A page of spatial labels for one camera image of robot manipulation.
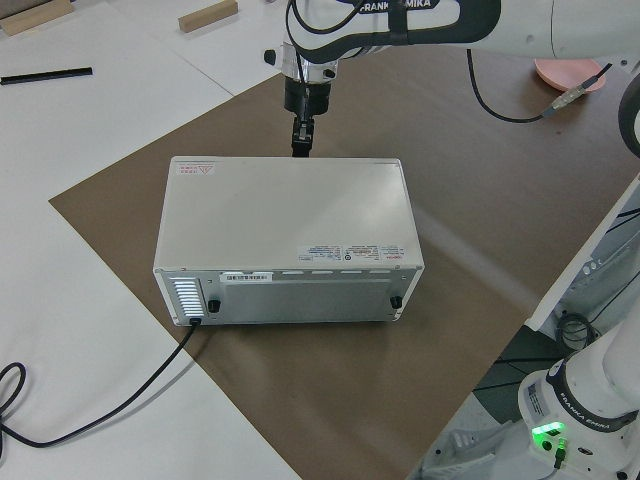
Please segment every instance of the wooden block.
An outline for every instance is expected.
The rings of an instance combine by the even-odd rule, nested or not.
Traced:
[[[73,12],[73,5],[70,0],[52,0],[44,5],[3,18],[0,20],[0,27],[7,35],[15,35],[71,12]]]
[[[222,0],[220,3],[180,17],[178,24],[180,25],[180,30],[184,33],[189,33],[236,13],[238,13],[238,2],[236,0]]]

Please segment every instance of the black knob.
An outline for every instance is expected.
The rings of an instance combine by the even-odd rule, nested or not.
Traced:
[[[264,51],[264,61],[266,63],[268,63],[269,65],[275,65],[276,64],[276,51],[275,50],[265,50]]]
[[[209,300],[207,304],[207,309],[209,313],[218,313],[220,311],[220,300]]]
[[[402,308],[402,297],[391,297],[391,308],[400,310]]]

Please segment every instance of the black band on robot base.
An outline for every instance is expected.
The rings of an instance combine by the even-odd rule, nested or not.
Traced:
[[[553,391],[555,392],[558,401],[567,413],[581,424],[589,427],[591,430],[595,430],[596,432],[617,432],[621,428],[624,428],[633,422],[638,416],[638,411],[635,411],[618,418],[604,418],[583,407],[569,389],[569,385],[567,383],[566,361],[562,362],[562,365],[555,375],[550,376],[547,374],[546,380],[547,383],[553,387]]]
[[[634,78],[620,101],[618,110],[618,123],[624,143],[629,150],[640,157],[640,139],[637,137],[635,125],[636,118],[640,115],[640,75]]]
[[[458,0],[458,3],[460,18],[456,23],[446,27],[409,30],[406,44],[474,43],[489,35],[498,24],[501,0]],[[355,48],[395,44],[391,32],[345,35],[314,50],[301,47],[293,39],[292,42],[300,55],[316,64],[333,61]]]

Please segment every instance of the white tabletop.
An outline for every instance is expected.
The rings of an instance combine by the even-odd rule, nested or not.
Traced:
[[[119,10],[78,0],[71,15],[14,37],[0,33],[0,76],[94,68],[90,77],[0,87],[0,367],[21,361],[28,368],[23,395],[4,421],[34,440],[65,434],[115,407],[176,346],[48,199],[269,71],[245,58],[236,73],[230,69],[216,79],[222,88],[201,72],[207,65],[195,68],[183,58],[189,48],[172,46],[180,34],[162,38],[162,25],[175,22],[177,29],[176,15],[183,12],[158,7],[153,19],[160,33],[154,35],[156,24],[143,14],[160,2],[112,3]],[[193,10],[203,6],[191,3]],[[264,5],[265,12],[271,6]],[[226,38],[227,27],[231,36],[233,28],[259,18],[240,15],[193,37],[204,50],[208,41]],[[7,395],[5,389],[0,402]],[[28,448],[5,435],[0,477],[298,478],[185,353],[141,404],[121,421],[52,449]]]

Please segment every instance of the white metal box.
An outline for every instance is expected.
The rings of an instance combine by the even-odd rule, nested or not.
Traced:
[[[423,269],[399,160],[171,161],[154,274],[178,325],[396,320]]]

